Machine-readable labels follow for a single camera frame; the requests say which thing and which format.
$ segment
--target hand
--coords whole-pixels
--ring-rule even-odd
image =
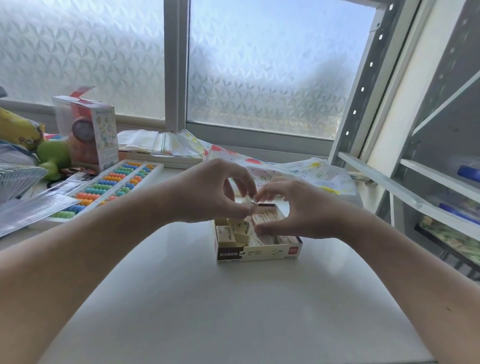
[[[271,201],[277,196],[289,202],[290,214],[285,219],[255,226],[257,234],[339,238],[345,241],[357,217],[365,214],[364,210],[319,187],[285,177],[274,178],[263,186],[256,200]]]
[[[173,221],[243,219],[251,215],[255,205],[235,202],[235,195],[228,180],[230,177],[242,197],[247,193],[251,196],[257,194],[255,182],[247,169],[222,159],[202,162],[165,182],[170,189]]]

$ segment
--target green toy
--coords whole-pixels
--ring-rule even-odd
[[[70,154],[67,143],[63,140],[46,140],[38,146],[36,155],[40,160],[39,167],[48,170],[43,178],[46,181],[61,179],[59,169],[70,166]]]

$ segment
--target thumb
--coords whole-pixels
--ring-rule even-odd
[[[257,235],[295,235],[294,227],[288,218],[258,224],[255,226],[255,232]]]
[[[244,219],[253,214],[256,208],[254,204],[240,204],[225,198],[221,208],[222,217]]]

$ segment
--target window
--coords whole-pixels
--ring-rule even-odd
[[[87,98],[118,114],[165,118],[161,0],[0,0],[0,83],[9,99]]]
[[[333,140],[375,8],[192,0],[187,120]]]

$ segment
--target person's right hand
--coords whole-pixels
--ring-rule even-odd
[[[345,241],[357,226],[359,218],[368,214],[319,187],[284,177],[274,178],[263,186],[256,200],[262,202],[276,196],[282,196],[289,202],[290,214],[282,220],[255,226],[255,232],[259,235],[339,238]]]

